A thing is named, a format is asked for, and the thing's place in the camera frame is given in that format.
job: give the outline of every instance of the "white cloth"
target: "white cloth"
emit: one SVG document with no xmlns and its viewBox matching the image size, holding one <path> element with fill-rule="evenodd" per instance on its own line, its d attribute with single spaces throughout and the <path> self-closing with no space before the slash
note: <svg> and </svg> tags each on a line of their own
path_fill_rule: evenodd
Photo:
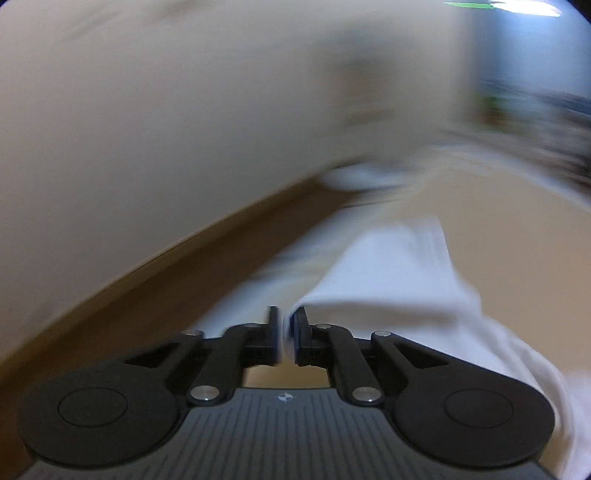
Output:
<svg viewBox="0 0 591 480">
<path fill-rule="evenodd" d="M 300 306 L 311 324 L 341 325 L 358 338 L 390 330 L 540 390 L 556 413 L 553 473 L 562 480 L 591 473 L 591 377 L 577 377 L 574 395 L 574 380 L 569 385 L 545 357 L 482 314 L 478 292 L 453 268 L 436 219 L 362 235 L 290 316 Z M 579 403 L 583 392 L 587 410 Z"/>
</svg>

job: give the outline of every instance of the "white fabric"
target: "white fabric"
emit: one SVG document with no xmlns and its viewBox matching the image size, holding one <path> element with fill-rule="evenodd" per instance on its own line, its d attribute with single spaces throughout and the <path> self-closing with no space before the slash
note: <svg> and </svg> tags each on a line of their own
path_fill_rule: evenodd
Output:
<svg viewBox="0 0 591 480">
<path fill-rule="evenodd" d="M 390 330 L 537 388 L 556 412 L 554 474 L 584 480 L 591 473 L 591 377 L 567 382 L 545 357 L 482 314 L 478 292 L 453 268 L 436 219 L 361 236 L 290 315 L 299 306 L 312 324 L 341 325 L 358 338 Z M 585 398 L 587 410 L 580 404 Z"/>
</svg>

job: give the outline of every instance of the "white wall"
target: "white wall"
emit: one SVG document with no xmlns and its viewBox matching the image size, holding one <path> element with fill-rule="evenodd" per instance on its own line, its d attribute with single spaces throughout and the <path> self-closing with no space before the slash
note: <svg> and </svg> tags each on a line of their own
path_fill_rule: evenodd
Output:
<svg viewBox="0 0 591 480">
<path fill-rule="evenodd" d="M 591 24 L 566 0 L 545 1 L 562 15 L 495 12 L 501 78 L 527 90 L 591 98 Z"/>
<path fill-rule="evenodd" d="M 391 23 L 388 148 L 453 103 L 437 0 L 9 0 L 0 9 L 0 357 L 158 252 L 330 160 L 311 52 Z"/>
</svg>

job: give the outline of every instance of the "bright light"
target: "bright light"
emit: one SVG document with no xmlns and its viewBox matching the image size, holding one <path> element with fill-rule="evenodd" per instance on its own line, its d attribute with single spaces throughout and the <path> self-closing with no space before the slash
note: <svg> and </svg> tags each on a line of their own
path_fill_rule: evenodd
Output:
<svg viewBox="0 0 591 480">
<path fill-rule="evenodd" d="M 556 7 L 536 0 L 502 0 L 491 2 L 494 8 L 507 10 L 515 14 L 543 15 L 544 17 L 559 17 L 562 13 Z"/>
</svg>

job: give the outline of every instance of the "silver screw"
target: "silver screw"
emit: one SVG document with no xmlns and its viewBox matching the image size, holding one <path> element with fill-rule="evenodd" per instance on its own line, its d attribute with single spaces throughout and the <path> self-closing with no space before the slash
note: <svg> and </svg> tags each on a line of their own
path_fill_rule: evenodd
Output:
<svg viewBox="0 0 591 480">
<path fill-rule="evenodd" d="M 353 390 L 353 398 L 357 401 L 371 403 L 382 396 L 380 390 L 374 387 L 358 387 Z"/>
<path fill-rule="evenodd" d="M 195 400 L 215 400 L 220 394 L 220 391 L 216 387 L 211 385 L 199 385 L 191 389 L 191 396 Z"/>
</svg>

